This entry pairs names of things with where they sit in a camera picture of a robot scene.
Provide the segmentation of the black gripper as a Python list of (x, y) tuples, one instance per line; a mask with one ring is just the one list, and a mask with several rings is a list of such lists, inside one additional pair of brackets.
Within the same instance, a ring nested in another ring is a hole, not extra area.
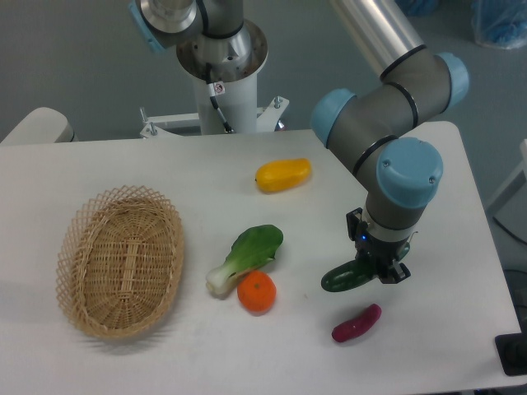
[(382, 263), (377, 276), (383, 284), (399, 284), (411, 272), (400, 262), (406, 256), (406, 230), (392, 230), (377, 223), (367, 209), (358, 207), (346, 215), (347, 232), (357, 250), (359, 270), (371, 269), (371, 257)]

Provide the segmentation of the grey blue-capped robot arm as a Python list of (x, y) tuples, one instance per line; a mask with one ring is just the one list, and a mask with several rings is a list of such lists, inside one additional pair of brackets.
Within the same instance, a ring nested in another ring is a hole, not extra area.
[[(321, 281), (326, 291), (339, 292), (372, 279), (397, 284), (409, 277), (403, 258), (443, 174), (436, 148), (409, 132), (462, 100), (469, 75), (456, 56), (431, 53), (393, 1), (333, 7), (381, 82), (363, 97), (331, 91), (311, 115), (315, 135), (367, 192), (364, 206), (347, 215), (356, 257)], [(132, 1), (128, 9), (153, 51), (176, 48), (194, 80), (203, 134), (261, 129), (256, 76), (268, 47), (242, 2)]]

